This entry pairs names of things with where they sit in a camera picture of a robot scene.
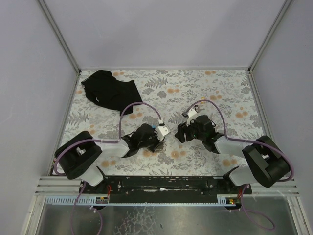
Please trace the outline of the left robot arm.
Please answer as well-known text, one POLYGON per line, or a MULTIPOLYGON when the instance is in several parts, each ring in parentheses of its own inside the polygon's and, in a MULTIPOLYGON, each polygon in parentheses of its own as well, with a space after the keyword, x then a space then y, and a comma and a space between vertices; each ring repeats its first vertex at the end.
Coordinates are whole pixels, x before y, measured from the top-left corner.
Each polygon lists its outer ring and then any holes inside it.
POLYGON ((90 186, 97 186, 105 175, 99 161, 104 157, 127 158, 142 148, 154 152, 163 145, 165 136, 170 133, 165 124, 156 128, 142 124, 136 131, 122 136, 121 140, 96 140, 88 131, 83 131, 61 146, 55 152, 54 172, 59 165, 69 180, 80 179, 90 186))

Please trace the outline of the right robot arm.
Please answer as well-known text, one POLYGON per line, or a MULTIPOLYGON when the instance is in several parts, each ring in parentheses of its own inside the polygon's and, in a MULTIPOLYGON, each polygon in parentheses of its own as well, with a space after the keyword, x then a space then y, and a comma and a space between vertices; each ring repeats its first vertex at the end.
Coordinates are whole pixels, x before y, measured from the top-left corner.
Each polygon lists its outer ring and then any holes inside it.
POLYGON ((236 186, 259 183, 269 188, 293 177, 289 160, 270 137, 261 136, 255 141, 227 137, 215 130, 215 124, 207 115, 179 124, 175 137, 181 143, 200 140, 210 152, 244 158, 248 166, 238 166, 224 175, 236 186))

